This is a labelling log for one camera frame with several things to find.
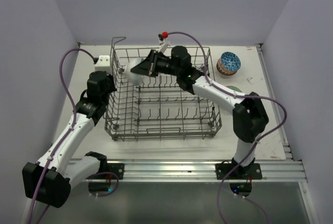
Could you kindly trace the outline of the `white ribbed ceramic bowl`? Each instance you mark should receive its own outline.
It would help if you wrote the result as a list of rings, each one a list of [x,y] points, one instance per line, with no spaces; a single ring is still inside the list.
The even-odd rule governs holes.
[[[142,83],[143,83],[143,77],[144,76],[131,73],[130,72],[130,62],[125,66],[125,70],[124,70],[125,76],[133,85],[141,86]]]

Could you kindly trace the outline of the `white bowl dark stripes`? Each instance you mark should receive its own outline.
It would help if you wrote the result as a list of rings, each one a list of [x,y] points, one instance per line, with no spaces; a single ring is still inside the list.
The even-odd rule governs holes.
[[[218,72],[224,76],[233,76],[237,72],[237,71],[227,70],[220,61],[216,63],[216,68]]]

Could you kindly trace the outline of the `red diamond pattern bowl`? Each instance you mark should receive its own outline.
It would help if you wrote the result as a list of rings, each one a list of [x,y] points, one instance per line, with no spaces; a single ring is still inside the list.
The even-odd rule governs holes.
[[[235,74],[241,67],[239,57],[233,52],[224,52],[220,58],[222,68],[228,75]]]

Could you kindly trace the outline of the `pale green ceramic bowl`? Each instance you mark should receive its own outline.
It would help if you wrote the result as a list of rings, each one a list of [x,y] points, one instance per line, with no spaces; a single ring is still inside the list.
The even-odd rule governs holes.
[[[229,88],[229,89],[231,89],[231,90],[233,90],[233,91],[236,91],[236,92],[242,92],[238,87],[236,87],[236,86],[233,86],[233,85],[229,85],[229,86],[227,86],[227,88]]]

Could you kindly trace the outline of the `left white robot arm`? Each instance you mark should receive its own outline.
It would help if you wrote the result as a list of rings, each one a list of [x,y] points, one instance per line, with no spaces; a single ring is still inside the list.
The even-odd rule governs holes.
[[[59,208],[81,181],[92,176],[100,179],[109,173],[106,156],[97,152],[86,153],[74,165],[69,162],[106,112],[109,95],[116,90],[113,76],[105,71],[89,75],[86,96],[80,97],[66,128],[36,163],[24,166],[26,197]]]

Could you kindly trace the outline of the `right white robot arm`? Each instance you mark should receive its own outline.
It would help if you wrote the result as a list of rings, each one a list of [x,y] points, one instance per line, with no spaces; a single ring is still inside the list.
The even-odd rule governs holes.
[[[191,55],[184,46],[173,47],[170,56],[163,52],[163,48],[152,49],[146,58],[130,61],[125,67],[127,79],[134,85],[141,85],[143,77],[175,76],[183,91],[208,99],[230,113],[233,131],[238,137],[232,173],[236,178],[244,178],[255,161],[255,144],[269,122],[261,99],[256,93],[238,93],[210,79],[192,65]]]

